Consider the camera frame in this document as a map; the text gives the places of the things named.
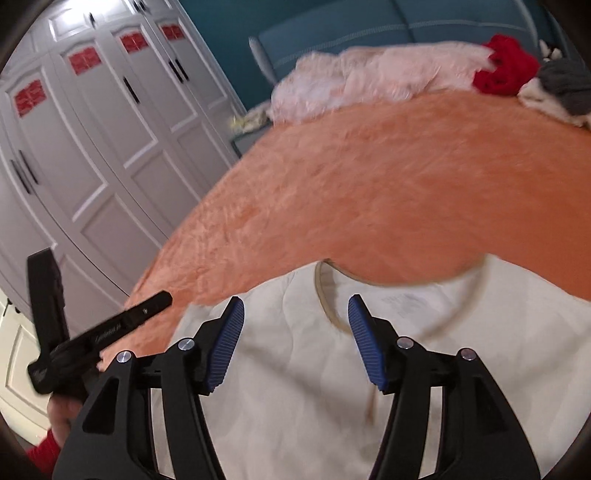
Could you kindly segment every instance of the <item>shirt sleeve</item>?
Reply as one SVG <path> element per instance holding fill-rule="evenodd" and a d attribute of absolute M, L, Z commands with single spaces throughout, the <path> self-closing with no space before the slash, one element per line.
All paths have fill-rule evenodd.
<path fill-rule="evenodd" d="M 60 451 L 61 449 L 53 437 L 53 433 L 49 430 L 47 437 L 39 445 L 31 448 L 27 452 L 27 456 L 42 473 L 51 478 Z"/>

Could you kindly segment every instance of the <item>orange bedspread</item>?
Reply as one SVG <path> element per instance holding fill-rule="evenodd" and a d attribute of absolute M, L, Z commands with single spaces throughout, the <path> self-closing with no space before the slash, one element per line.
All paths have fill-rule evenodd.
<path fill-rule="evenodd" d="M 591 299 L 591 133 L 516 99 L 429 94 L 270 131 L 164 246 L 128 304 L 173 306 L 105 352 L 165 349 L 213 304 L 331 258 L 369 281 L 456 275 L 485 252 Z"/>

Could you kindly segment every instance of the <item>red cloth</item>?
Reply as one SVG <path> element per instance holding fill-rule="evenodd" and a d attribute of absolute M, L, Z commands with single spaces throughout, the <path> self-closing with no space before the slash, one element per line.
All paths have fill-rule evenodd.
<path fill-rule="evenodd" d="M 51 430 L 47 432 L 47 437 L 36 447 L 27 452 L 29 460 L 49 478 L 53 474 L 56 466 L 57 457 L 60 454 L 60 446 L 57 444 Z"/>
<path fill-rule="evenodd" d="M 516 39 L 495 35 L 484 46 L 494 50 L 489 59 L 495 64 L 496 70 L 480 70 L 474 75 L 472 84 L 482 93 L 515 96 L 538 73 L 538 60 L 522 50 Z"/>

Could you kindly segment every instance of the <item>blue headboard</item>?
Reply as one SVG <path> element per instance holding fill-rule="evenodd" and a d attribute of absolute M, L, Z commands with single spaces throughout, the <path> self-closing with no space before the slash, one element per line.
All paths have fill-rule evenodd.
<path fill-rule="evenodd" d="M 351 46 L 481 44 L 502 33 L 539 57 L 538 27 L 548 29 L 542 22 L 549 17 L 536 0 L 337 0 L 251 37 L 250 45 L 265 77 L 276 83 L 303 54 Z"/>

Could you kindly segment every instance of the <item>human hand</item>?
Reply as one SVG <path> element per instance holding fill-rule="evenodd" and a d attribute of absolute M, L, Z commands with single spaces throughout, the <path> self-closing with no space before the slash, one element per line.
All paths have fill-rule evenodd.
<path fill-rule="evenodd" d="M 82 402 L 75 398 L 53 394 L 47 404 L 47 416 L 51 424 L 51 432 L 60 448 L 64 447 L 72 429 L 72 421 L 80 413 Z"/>

